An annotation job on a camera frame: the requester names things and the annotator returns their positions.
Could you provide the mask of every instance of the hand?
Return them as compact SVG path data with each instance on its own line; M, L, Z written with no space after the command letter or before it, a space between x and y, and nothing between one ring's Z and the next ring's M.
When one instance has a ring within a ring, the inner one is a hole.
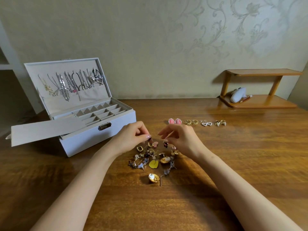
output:
M161 135L164 142L173 144L181 153L192 160L196 160L200 154L208 151L191 126L169 124L158 135Z
M143 122L134 122L122 127L122 129L108 142L109 146L116 148L117 155L132 150L137 144L151 138L150 133Z

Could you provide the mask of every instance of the small wooden shelf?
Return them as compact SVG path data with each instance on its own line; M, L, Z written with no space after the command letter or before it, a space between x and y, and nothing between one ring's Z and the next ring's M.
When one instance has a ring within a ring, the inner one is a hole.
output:
M229 69L225 71L225 80L219 98L231 108L295 108L296 104L275 96L283 75L301 75L302 72L291 69ZM231 95L227 94L231 76L276 76L268 95L253 95L242 103L230 102Z

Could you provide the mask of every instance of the jewelry box tray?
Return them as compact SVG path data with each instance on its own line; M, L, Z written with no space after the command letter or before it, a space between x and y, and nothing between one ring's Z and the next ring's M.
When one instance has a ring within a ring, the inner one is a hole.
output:
M60 138L64 140L93 127L105 124L110 120L116 119L117 117L124 116L130 112L133 112L131 107L121 101L118 101L117 99L114 99L113 97L110 97L97 102L92 102L87 106L80 106L66 110L66 113L64 114L56 113L52 116L52 118L56 120L67 117L78 117L78 119L85 124L85 128L60 136Z

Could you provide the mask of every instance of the woman's left hand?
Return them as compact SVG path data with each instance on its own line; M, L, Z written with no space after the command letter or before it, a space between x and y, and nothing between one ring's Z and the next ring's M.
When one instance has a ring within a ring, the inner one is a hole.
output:
M130 123L122 129L108 142L116 148L117 156L132 150L137 144L145 142L151 138L150 133L142 121Z

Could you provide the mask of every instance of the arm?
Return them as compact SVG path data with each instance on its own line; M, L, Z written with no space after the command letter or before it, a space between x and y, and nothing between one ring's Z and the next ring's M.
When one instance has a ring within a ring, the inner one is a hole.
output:
M149 138L151 136L143 122L124 126L94 154L32 230L83 230L90 208L111 163L117 156Z
M245 230L302 230L218 156L207 149L192 127L169 124L160 131L159 135L203 168Z

